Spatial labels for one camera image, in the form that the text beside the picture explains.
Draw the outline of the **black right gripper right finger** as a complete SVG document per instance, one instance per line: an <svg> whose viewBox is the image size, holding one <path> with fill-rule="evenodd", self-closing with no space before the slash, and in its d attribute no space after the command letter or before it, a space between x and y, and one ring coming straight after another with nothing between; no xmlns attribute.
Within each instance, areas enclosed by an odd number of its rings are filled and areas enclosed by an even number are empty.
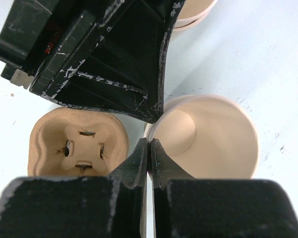
<svg viewBox="0 0 298 238"><path fill-rule="evenodd" d="M157 238L298 238L289 197L272 180L197 179L150 143Z"/></svg>

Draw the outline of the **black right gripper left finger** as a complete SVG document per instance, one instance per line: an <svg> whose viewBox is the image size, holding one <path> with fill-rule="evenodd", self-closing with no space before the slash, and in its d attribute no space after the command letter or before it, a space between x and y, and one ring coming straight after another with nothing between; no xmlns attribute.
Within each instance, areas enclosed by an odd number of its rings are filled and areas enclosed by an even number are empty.
<svg viewBox="0 0 298 238"><path fill-rule="evenodd" d="M20 177L0 197L0 238L144 238L148 142L106 176Z"/></svg>

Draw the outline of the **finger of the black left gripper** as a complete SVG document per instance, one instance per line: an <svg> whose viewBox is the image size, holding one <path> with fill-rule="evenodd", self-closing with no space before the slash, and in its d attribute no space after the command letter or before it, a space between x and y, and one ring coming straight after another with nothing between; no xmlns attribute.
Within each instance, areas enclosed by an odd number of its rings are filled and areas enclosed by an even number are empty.
<svg viewBox="0 0 298 238"><path fill-rule="evenodd" d="M16 0L1 76L48 101L155 123L179 0Z"/></svg>

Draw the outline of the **green paper cup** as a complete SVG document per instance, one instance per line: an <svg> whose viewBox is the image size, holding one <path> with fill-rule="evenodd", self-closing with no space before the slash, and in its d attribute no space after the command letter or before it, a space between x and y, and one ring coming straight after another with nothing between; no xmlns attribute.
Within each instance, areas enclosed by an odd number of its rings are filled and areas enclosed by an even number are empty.
<svg viewBox="0 0 298 238"><path fill-rule="evenodd" d="M198 179L250 179L259 161L257 131L246 111L218 95L186 95L164 104L148 141L158 139L176 164Z"/></svg>

